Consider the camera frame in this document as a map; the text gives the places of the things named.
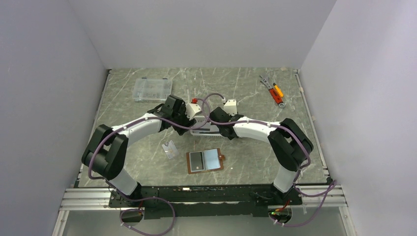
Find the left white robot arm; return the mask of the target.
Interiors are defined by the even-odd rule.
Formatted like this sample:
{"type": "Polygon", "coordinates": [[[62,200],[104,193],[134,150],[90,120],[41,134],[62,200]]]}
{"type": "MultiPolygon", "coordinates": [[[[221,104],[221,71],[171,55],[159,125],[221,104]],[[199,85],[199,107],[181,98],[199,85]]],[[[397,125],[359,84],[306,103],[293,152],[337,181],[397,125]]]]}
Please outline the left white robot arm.
{"type": "Polygon", "coordinates": [[[142,198],[142,186],[124,168],[128,147],[170,127],[183,135],[196,124],[195,116],[201,111],[199,104],[187,104],[169,95],[164,103],[133,121],[113,127],[99,125],[82,155],[89,178],[106,181],[122,193],[128,206],[136,206],[142,198]]]}

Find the brown leather card holder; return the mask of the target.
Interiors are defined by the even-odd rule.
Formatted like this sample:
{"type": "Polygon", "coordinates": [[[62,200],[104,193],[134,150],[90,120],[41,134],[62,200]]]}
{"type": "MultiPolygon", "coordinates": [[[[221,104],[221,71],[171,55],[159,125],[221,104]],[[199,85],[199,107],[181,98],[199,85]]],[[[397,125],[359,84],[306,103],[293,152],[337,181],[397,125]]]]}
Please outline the brown leather card holder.
{"type": "Polygon", "coordinates": [[[213,172],[213,171],[219,171],[219,170],[224,169],[223,162],[226,160],[226,158],[225,158],[225,155],[221,153],[219,148],[203,150],[201,152],[203,153],[204,170],[198,171],[198,172],[191,172],[190,161],[189,161],[189,154],[191,152],[186,153],[187,171],[189,174],[206,173],[206,172],[213,172]]]}

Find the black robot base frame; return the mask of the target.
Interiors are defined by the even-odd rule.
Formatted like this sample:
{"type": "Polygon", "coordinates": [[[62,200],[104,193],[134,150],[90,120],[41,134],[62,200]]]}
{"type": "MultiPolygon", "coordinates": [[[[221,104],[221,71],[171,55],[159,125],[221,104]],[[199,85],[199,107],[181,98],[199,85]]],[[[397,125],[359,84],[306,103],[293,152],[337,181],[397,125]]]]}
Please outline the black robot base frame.
{"type": "Polygon", "coordinates": [[[110,208],[144,210],[145,219],[251,215],[268,217],[273,207],[302,205],[303,194],[291,188],[279,192],[272,184],[142,186],[137,196],[113,190],[110,208]]]}

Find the clear plastic card sleeve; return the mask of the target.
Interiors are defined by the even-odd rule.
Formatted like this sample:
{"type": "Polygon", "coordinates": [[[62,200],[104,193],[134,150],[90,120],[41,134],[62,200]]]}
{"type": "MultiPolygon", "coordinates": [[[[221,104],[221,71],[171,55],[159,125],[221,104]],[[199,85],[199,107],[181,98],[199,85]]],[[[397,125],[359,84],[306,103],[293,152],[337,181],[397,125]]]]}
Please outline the clear plastic card sleeve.
{"type": "Polygon", "coordinates": [[[166,154],[166,156],[168,157],[168,159],[173,159],[173,158],[175,158],[176,156],[179,156],[179,151],[178,151],[178,149],[176,148],[176,146],[175,146],[175,144],[174,144],[174,142],[172,141],[172,140],[170,140],[170,141],[168,141],[168,142],[166,142],[166,143],[164,143],[163,145],[162,145],[162,148],[163,148],[163,150],[164,150],[164,152],[165,152],[165,154],[166,154]]]}

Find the white plastic basket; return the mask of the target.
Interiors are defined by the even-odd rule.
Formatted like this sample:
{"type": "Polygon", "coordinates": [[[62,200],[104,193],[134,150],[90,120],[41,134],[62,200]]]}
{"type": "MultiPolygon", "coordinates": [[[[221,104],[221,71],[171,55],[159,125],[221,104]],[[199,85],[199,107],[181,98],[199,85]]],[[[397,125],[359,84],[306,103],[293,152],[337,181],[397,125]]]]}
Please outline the white plastic basket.
{"type": "Polygon", "coordinates": [[[206,123],[199,129],[190,130],[190,133],[195,137],[222,137],[219,128],[211,123],[206,123]]]}

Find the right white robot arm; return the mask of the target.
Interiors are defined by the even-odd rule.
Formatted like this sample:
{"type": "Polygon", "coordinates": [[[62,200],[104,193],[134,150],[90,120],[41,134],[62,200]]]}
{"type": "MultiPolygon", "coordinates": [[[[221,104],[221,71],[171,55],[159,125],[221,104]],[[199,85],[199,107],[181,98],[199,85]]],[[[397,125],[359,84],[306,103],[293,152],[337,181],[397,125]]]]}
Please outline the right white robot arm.
{"type": "Polygon", "coordinates": [[[314,145],[295,121],[286,118],[281,122],[266,122],[239,114],[232,116],[220,107],[210,113],[209,120],[223,137],[230,140],[250,138],[270,144],[280,164],[271,198],[277,204],[285,203],[303,162],[311,162],[309,154],[314,150],[314,145]]]}

